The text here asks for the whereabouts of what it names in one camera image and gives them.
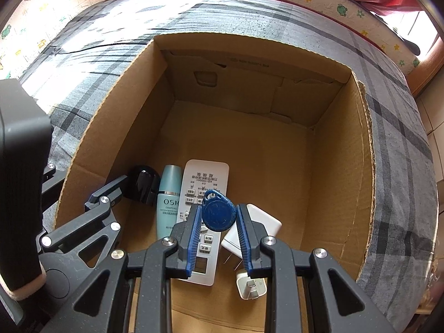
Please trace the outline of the large white charger plug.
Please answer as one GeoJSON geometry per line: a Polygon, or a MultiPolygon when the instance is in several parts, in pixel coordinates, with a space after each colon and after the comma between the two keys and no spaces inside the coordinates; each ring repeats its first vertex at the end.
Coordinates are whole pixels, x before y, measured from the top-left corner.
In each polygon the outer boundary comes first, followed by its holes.
{"type": "Polygon", "coordinates": [[[260,244],[263,238],[277,235],[281,222],[252,204],[236,208],[236,221],[225,234],[221,247],[241,258],[244,269],[254,276],[256,271],[270,269],[271,259],[260,251],[260,244]]]}

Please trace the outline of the black cylindrical cap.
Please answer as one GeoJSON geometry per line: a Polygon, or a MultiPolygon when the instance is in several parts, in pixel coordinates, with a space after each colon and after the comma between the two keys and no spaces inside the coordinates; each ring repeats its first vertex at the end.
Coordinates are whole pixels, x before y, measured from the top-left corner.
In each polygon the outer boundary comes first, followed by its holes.
{"type": "Polygon", "coordinates": [[[153,206],[159,192],[160,175],[147,165],[136,165],[129,170],[125,196],[147,206],[153,206]]]}

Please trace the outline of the blue key fob tag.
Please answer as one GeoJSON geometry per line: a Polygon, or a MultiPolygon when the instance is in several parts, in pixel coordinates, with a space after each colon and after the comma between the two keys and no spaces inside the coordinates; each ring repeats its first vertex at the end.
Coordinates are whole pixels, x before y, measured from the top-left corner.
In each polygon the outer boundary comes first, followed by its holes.
{"type": "Polygon", "coordinates": [[[218,190],[207,190],[202,202],[202,220],[211,231],[230,229],[236,221],[236,206],[218,190]]]}

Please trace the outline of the light blue cosmetic bottle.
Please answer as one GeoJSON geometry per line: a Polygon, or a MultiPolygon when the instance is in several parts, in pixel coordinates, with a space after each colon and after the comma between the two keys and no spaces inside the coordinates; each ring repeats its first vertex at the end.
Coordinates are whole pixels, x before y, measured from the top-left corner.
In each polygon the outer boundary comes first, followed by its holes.
{"type": "Polygon", "coordinates": [[[181,182],[181,167],[177,165],[166,165],[163,169],[157,195],[157,239],[170,236],[173,226],[176,224],[181,182]]]}

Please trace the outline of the small white charger plug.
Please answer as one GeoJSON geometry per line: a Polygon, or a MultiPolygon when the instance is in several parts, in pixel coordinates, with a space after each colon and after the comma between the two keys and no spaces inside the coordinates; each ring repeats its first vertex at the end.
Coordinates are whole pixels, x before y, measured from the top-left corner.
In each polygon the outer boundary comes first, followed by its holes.
{"type": "Polygon", "coordinates": [[[267,293],[267,285],[264,278],[251,278],[246,270],[241,269],[236,273],[236,286],[242,300],[255,300],[267,293]]]}

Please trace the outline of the brown cardboard box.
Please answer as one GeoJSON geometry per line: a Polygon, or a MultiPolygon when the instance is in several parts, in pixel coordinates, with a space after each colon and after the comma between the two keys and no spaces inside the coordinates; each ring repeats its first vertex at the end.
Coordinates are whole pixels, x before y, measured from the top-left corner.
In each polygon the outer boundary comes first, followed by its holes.
{"type": "Polygon", "coordinates": [[[123,227],[46,332],[376,332],[357,285],[374,153],[332,59],[240,35],[159,35],[109,90],[56,224],[123,227]]]}

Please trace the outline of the grey plaid bed sheet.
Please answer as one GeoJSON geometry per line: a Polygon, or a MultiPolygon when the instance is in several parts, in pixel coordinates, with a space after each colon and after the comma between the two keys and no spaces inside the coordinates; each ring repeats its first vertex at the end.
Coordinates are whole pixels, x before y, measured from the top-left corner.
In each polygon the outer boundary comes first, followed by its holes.
{"type": "Polygon", "coordinates": [[[229,166],[227,194],[323,247],[396,332],[425,290],[437,188],[403,73],[338,22],[276,0],[108,0],[20,77],[68,172],[56,225],[134,165],[229,166]]]}

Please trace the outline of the beige wardrobe cabinet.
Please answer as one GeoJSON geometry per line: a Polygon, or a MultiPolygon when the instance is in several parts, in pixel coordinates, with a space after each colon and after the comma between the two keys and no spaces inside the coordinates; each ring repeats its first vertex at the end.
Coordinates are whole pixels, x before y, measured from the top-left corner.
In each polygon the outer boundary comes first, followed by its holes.
{"type": "Polygon", "coordinates": [[[435,139],[443,169],[443,69],[440,69],[416,99],[427,135],[435,139]]]}

